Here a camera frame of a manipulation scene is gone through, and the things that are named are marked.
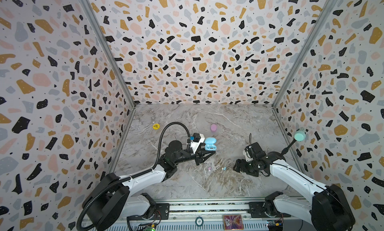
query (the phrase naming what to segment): yellow poker chip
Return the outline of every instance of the yellow poker chip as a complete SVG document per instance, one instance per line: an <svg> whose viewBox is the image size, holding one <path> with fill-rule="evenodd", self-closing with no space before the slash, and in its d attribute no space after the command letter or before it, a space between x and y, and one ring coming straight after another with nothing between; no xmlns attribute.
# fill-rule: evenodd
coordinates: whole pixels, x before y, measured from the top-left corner
<svg viewBox="0 0 384 231"><path fill-rule="evenodd" d="M154 130L158 130L158 129L160 128L160 124L155 123L155 124L152 126L152 128L153 128Z"/></svg>

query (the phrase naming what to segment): terrazzo pattern wall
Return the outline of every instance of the terrazzo pattern wall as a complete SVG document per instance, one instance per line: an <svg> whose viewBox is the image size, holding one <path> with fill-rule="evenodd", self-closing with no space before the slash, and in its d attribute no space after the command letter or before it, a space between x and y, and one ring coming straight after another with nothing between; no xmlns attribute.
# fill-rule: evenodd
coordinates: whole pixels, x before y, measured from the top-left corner
<svg viewBox="0 0 384 231"><path fill-rule="evenodd" d="M72 230L126 97L77 0L0 0L0 230Z"/></svg>
<svg viewBox="0 0 384 231"><path fill-rule="evenodd" d="M340 186L354 230L383 230L384 0L339 0L277 111L310 176Z"/></svg>
<svg viewBox="0 0 384 231"><path fill-rule="evenodd" d="M136 103L272 103L326 0L89 0Z"/></svg>

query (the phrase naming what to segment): mint green lid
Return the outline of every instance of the mint green lid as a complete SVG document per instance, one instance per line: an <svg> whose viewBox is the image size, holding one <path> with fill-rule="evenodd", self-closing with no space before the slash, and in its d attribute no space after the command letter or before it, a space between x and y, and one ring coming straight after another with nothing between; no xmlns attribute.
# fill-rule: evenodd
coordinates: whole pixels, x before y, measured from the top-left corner
<svg viewBox="0 0 384 231"><path fill-rule="evenodd" d="M303 141L305 139L305 133L303 131L296 131L295 137L296 141Z"/></svg>

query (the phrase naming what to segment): gray marble surface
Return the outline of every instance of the gray marble surface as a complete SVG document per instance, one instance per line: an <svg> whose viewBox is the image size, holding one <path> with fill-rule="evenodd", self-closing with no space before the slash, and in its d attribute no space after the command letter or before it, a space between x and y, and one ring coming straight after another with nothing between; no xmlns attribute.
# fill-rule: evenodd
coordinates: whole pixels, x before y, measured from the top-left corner
<svg viewBox="0 0 384 231"><path fill-rule="evenodd" d="M158 130L152 128L152 117L161 126ZM274 191L298 196L274 176L256 178L232 170L235 161L244 158L249 133L252 142L258 142L266 153L281 152L286 146L269 105L138 105L115 173L127 175L152 166L162 128L173 121L184 123L191 134L215 137L217 152L199 166L194 161L179 164L172 178L143 190L152 198L265 197ZM214 133L210 131L213 123L218 126ZM169 127L162 140L162 153L172 140L186 143L186 139L184 128ZM286 159L296 167L290 153Z"/></svg>

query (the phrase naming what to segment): black mounting plate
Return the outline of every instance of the black mounting plate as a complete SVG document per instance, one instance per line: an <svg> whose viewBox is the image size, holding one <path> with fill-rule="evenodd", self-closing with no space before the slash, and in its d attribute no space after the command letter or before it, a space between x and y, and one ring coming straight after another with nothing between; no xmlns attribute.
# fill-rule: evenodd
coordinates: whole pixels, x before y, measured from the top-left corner
<svg viewBox="0 0 384 231"><path fill-rule="evenodd" d="M249 210L248 213L251 214L252 218L270 218L268 217L264 211L265 208L263 207L264 202L249 202ZM284 213L284 217L290 217L289 214ZM281 213L276 215L276 218L281 218Z"/></svg>
<svg viewBox="0 0 384 231"><path fill-rule="evenodd" d="M168 216L169 216L169 203L157 203L156 208L155 208L155 212L157 213L157 211L160 212L161 220L167 220ZM133 216L129 217L129 219L130 220L149 221L149 220L144 219L142 216L139 216L139 215L133 215Z"/></svg>

